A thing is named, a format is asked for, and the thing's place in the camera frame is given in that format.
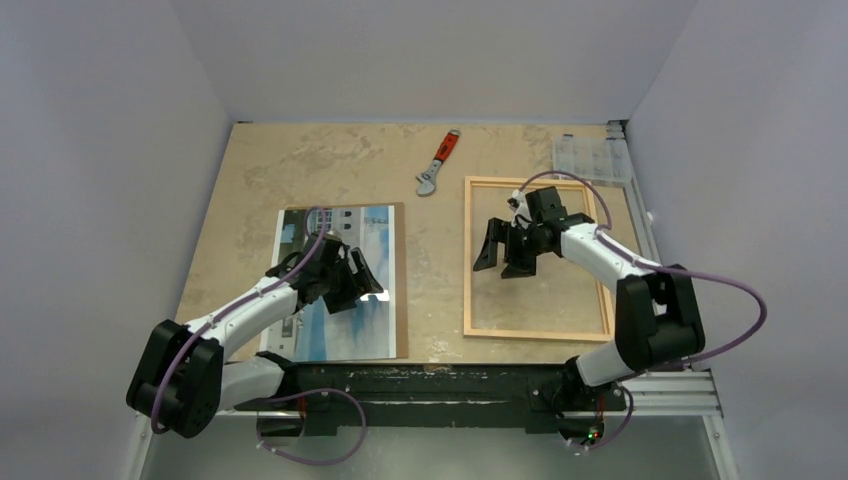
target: wooden picture frame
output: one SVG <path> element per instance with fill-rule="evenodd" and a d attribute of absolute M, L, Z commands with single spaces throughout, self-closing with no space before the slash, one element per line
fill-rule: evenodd
<path fill-rule="evenodd" d="M 612 302 L 612 294 L 600 282 L 598 286 L 598 299 L 601 320 L 603 323 L 603 333 L 590 332 L 546 332 L 536 330 L 498 330 L 498 329 L 483 329 L 474 328 L 471 324 L 471 266 L 474 262 L 474 251 L 472 241 L 472 192 L 474 188 L 512 188 L 517 189 L 524 184 L 526 179 L 521 178 L 500 178 L 500 177 L 465 177 L 465 256 L 463 265 L 464 273 L 464 309 L 463 309 L 463 334 L 468 337 L 489 337 L 489 338 L 512 338 L 512 339 L 530 339 L 530 340 L 565 340 L 579 342 L 598 342 L 606 343 L 613 339 L 615 335 L 615 313 Z M 553 180 L 539 179 L 534 180 L 533 189 L 542 187 L 556 187 L 557 190 L 578 191 L 583 196 L 583 211 L 590 217 L 597 219 L 597 210 L 595 208 L 595 199 L 585 185 L 574 180 Z"/>

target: black metal base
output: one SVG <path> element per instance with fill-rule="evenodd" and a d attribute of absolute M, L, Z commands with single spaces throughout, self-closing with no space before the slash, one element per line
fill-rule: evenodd
<path fill-rule="evenodd" d="M 523 428 L 539 434 L 561 427 L 552 405 L 563 394 L 562 372 L 563 366 L 555 364 L 322 364 L 298 365 L 295 375 L 300 391 L 329 387 L 353 395 L 369 426 Z M 604 395 L 607 411 L 625 409 L 621 397 Z M 251 402 L 239 409 L 269 406 Z M 591 412 L 594 406 L 579 411 Z M 303 434 L 309 436 L 335 435 L 339 426 L 360 423 L 353 405 L 338 395 L 307 398 L 306 416 Z"/>

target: gray wall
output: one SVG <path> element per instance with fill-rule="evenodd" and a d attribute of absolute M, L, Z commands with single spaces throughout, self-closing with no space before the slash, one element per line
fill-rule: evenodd
<path fill-rule="evenodd" d="M 742 478 L 848 478 L 848 3 L 698 2 L 628 126 L 665 261 L 771 314 L 712 364 Z M 698 286 L 709 345 L 752 302 Z"/>
<path fill-rule="evenodd" d="M 695 0 L 173 0 L 237 119 L 629 118 Z"/>
<path fill-rule="evenodd" d="M 117 477 L 229 122 L 166 0 L 0 6 L 0 471 Z"/>

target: picture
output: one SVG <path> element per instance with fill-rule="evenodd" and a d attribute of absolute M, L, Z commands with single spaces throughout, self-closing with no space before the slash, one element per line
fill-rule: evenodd
<path fill-rule="evenodd" d="M 396 358 L 395 207 L 333 207 L 325 213 L 328 231 L 359 247 L 383 293 L 365 295 L 356 308 L 333 315 L 319 298 L 303 308 L 299 322 L 290 317 L 266 329 L 262 348 L 296 362 Z M 306 218 L 305 209 L 281 211 L 273 265 L 301 252 L 307 232 L 320 228 L 320 212 Z"/>

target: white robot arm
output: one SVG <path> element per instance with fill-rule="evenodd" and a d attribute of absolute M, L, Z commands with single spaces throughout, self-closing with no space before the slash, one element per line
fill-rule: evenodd
<path fill-rule="evenodd" d="M 489 220 L 475 271 L 494 267 L 503 243 L 502 278 L 535 275 L 536 257 L 551 252 L 585 268 L 616 294 L 615 337 L 566 362 L 568 395 L 593 397 L 616 380 L 703 350 L 691 278 L 651 270 L 660 265 L 605 236 L 585 214 L 569 215 L 554 187 L 526 195 L 516 190 L 509 204 L 511 221 Z"/>
<path fill-rule="evenodd" d="M 285 374 L 294 367 L 289 360 L 268 352 L 246 362 L 227 360 L 262 330 L 319 297 L 332 314 L 354 308 L 363 295 L 383 292 L 362 252 L 338 237 L 312 234 L 304 251 L 313 254 L 297 257 L 303 266 L 296 276 L 284 262 L 208 315 L 185 325 L 171 320 L 157 325 L 130 383 L 127 404 L 191 438 L 219 410 L 285 393 Z"/>

